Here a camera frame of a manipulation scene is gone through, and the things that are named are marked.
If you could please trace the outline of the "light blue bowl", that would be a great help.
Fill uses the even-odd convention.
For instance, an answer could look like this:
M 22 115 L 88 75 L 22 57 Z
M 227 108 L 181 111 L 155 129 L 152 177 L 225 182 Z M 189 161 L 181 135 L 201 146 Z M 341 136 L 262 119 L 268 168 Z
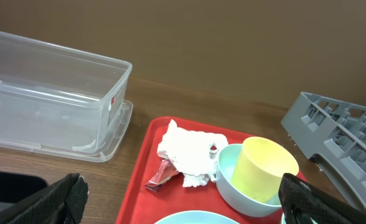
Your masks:
M 250 217 L 266 217 L 281 209 L 278 195 L 275 194 L 266 203 L 261 203 L 247 197 L 237 190 L 231 183 L 242 144 L 230 144 L 222 149 L 218 155 L 216 186 L 218 192 L 236 211 Z

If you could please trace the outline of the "light blue plate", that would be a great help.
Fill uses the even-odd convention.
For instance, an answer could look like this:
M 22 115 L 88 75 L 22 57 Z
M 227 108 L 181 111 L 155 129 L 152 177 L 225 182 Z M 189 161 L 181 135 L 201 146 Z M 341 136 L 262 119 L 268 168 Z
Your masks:
M 188 210 L 168 215 L 155 224 L 238 224 L 238 222 L 214 212 Z

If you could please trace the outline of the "white napkin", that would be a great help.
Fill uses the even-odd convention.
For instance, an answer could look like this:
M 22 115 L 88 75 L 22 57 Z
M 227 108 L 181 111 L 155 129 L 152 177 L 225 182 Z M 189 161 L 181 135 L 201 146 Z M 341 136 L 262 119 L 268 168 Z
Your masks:
M 217 157 L 227 146 L 223 134 L 188 131 L 172 119 L 158 144 L 157 154 L 184 175 L 183 187 L 198 187 L 216 181 Z

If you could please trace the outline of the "red foil wrapper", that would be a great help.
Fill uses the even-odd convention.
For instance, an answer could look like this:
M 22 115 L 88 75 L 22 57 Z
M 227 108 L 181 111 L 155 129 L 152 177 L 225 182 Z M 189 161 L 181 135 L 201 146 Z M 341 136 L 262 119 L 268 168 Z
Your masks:
M 178 173 L 179 171 L 174 167 L 173 163 L 169 159 L 164 159 L 161 161 L 156 174 L 144 186 L 149 190 L 158 191 L 170 178 Z

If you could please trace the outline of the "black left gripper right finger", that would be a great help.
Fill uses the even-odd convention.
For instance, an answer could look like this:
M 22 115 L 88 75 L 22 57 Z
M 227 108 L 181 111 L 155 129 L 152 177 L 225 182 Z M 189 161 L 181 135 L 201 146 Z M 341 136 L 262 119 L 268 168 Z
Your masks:
M 278 197 L 284 224 L 366 224 L 366 213 L 289 173 L 281 179 Z

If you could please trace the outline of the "yellow plastic cup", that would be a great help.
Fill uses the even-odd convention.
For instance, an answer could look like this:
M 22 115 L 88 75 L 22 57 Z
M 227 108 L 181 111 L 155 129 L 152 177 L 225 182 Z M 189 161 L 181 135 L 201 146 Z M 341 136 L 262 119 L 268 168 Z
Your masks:
M 299 173 L 294 156 L 272 140 L 249 137 L 243 141 L 231 183 L 247 197 L 265 203 L 277 194 L 285 173 Z

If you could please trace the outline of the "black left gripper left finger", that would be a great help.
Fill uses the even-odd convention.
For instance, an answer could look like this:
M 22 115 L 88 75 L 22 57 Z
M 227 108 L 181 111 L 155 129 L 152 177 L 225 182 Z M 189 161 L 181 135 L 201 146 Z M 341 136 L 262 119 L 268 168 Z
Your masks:
M 88 184 L 83 176 L 67 174 L 1 211 L 0 224 L 80 223 L 87 200 Z

